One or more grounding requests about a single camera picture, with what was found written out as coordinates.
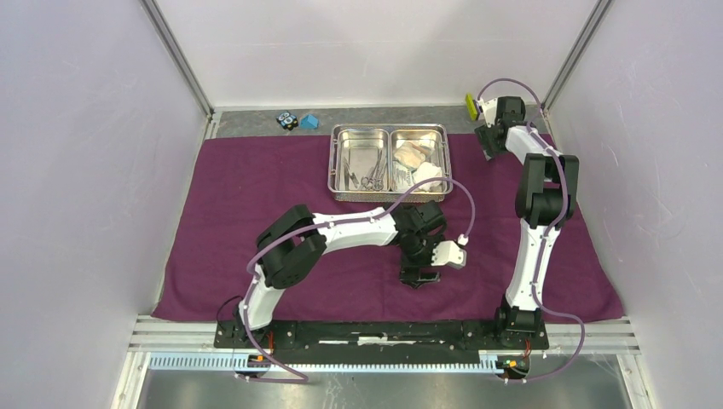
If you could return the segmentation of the beige gauze roll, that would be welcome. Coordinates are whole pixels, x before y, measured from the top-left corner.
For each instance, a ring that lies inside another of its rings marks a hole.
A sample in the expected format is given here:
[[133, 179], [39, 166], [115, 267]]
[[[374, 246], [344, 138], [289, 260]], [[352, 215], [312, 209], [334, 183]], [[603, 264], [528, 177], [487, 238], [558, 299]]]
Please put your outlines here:
[[432, 164], [434, 149], [415, 141], [405, 141], [392, 153], [393, 159], [410, 171], [416, 171], [422, 164]]

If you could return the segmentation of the metal instrument tray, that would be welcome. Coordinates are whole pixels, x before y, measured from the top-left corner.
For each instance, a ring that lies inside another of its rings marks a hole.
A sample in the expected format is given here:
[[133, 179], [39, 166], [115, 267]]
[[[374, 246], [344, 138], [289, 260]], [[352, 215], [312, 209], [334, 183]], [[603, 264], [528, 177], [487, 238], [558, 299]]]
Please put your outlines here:
[[[327, 187], [340, 202], [391, 203], [402, 194], [392, 188], [392, 153], [405, 141], [415, 141], [434, 149], [433, 162], [442, 168], [442, 177], [451, 176], [447, 131], [440, 124], [339, 124], [330, 140]], [[379, 150], [387, 154], [385, 189], [381, 192], [350, 191], [344, 187], [342, 159], [361, 180], [374, 166]]]

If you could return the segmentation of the blue small block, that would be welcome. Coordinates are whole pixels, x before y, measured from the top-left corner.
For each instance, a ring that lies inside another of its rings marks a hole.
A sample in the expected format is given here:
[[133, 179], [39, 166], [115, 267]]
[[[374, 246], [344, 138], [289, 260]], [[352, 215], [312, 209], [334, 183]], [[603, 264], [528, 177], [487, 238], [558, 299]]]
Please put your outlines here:
[[313, 114], [307, 114], [299, 121], [299, 127], [304, 130], [316, 130], [320, 126], [320, 120]]

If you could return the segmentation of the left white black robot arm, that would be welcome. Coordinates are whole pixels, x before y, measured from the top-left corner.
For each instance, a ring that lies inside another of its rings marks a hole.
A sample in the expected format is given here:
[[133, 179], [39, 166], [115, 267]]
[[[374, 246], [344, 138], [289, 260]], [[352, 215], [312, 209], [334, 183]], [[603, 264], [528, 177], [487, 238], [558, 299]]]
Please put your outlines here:
[[217, 322], [214, 345], [257, 347], [284, 291], [304, 280], [322, 256], [362, 246], [396, 246], [401, 252], [399, 280], [412, 288], [440, 279], [440, 267], [466, 264], [463, 245], [447, 240], [447, 220], [439, 205], [396, 204], [345, 215], [312, 213], [296, 205], [257, 238], [247, 264], [252, 282], [236, 297], [234, 318]]

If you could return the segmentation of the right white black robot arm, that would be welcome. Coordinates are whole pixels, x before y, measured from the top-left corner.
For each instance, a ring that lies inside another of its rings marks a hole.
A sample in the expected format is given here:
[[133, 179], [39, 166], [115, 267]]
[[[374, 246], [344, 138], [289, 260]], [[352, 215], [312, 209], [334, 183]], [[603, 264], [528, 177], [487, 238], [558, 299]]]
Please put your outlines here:
[[487, 160], [511, 153], [522, 165], [515, 196], [521, 235], [510, 285], [495, 311], [492, 336], [504, 348], [543, 347], [542, 292], [552, 249], [576, 204], [579, 160], [564, 155], [526, 121], [519, 97], [470, 96], [475, 134]]

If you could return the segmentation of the steel surgical scissors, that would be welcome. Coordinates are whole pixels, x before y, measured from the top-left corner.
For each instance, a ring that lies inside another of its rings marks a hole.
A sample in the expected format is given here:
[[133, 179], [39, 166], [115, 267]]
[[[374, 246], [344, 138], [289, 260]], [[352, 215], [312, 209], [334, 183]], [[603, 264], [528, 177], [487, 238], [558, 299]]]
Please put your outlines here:
[[387, 154], [379, 150], [374, 166], [361, 179], [361, 190], [372, 192], [383, 191], [385, 189], [387, 169]]

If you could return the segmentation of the yellow green white object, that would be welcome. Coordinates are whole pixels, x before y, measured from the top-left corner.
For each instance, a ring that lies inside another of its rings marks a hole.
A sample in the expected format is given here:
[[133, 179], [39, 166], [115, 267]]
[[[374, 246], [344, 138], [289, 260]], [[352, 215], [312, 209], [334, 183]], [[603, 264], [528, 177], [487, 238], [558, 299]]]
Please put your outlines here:
[[477, 122], [481, 116], [481, 108], [476, 97], [471, 93], [467, 93], [465, 95], [465, 105], [471, 121]]

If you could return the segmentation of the white crumpled gauze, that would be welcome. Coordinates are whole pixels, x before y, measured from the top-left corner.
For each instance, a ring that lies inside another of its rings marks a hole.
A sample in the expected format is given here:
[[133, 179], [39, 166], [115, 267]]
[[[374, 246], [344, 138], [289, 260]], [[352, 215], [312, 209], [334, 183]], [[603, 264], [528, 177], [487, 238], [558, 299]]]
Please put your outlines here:
[[[413, 173], [414, 183], [421, 183], [422, 181], [442, 177], [442, 168], [431, 163], [423, 162]], [[429, 181], [417, 187], [416, 192], [435, 192], [443, 187], [444, 182], [441, 180]]]

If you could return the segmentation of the white sterile packet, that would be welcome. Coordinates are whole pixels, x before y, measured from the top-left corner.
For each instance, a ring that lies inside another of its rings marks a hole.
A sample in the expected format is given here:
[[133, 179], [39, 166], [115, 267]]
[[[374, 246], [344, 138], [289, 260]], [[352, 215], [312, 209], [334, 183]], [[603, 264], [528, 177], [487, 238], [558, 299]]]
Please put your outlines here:
[[392, 179], [392, 188], [395, 192], [406, 192], [414, 184], [413, 172], [397, 161], [394, 161], [392, 164], [390, 176]]

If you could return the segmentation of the steel forceps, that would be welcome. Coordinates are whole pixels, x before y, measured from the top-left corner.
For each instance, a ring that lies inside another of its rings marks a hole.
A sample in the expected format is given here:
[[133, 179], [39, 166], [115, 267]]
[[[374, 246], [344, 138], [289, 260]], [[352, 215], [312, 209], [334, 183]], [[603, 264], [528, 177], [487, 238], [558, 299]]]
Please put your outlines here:
[[347, 158], [342, 159], [342, 169], [345, 189], [350, 191], [359, 191], [362, 186], [361, 180], [351, 169], [350, 161]]

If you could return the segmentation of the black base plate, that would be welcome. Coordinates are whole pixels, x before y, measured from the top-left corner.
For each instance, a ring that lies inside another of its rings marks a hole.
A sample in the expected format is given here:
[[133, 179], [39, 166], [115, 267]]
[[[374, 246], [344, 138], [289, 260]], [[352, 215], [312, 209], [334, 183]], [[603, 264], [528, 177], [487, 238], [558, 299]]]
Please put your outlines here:
[[250, 349], [255, 343], [288, 365], [473, 364], [481, 351], [515, 354], [549, 347], [545, 329], [498, 331], [491, 320], [274, 320], [250, 336], [236, 320], [217, 323], [216, 349]]

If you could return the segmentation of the aluminium frame rail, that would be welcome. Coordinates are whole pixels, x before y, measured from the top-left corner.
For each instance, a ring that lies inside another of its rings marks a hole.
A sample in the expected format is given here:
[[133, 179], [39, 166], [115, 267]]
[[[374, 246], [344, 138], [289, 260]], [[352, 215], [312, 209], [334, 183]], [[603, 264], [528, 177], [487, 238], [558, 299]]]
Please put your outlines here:
[[[238, 369], [249, 350], [215, 350], [212, 347], [215, 324], [173, 322], [138, 316], [124, 366], [114, 393], [113, 408], [137, 408], [142, 386], [151, 369], [209, 370]], [[481, 349], [476, 363], [422, 364], [307, 364], [297, 370], [306, 374], [342, 373], [471, 373], [489, 372], [494, 358], [511, 356], [511, 350]], [[634, 408], [658, 408], [645, 363], [629, 318], [604, 320], [586, 326], [586, 341], [580, 352], [587, 358], [611, 355], [620, 366], [624, 389]]]

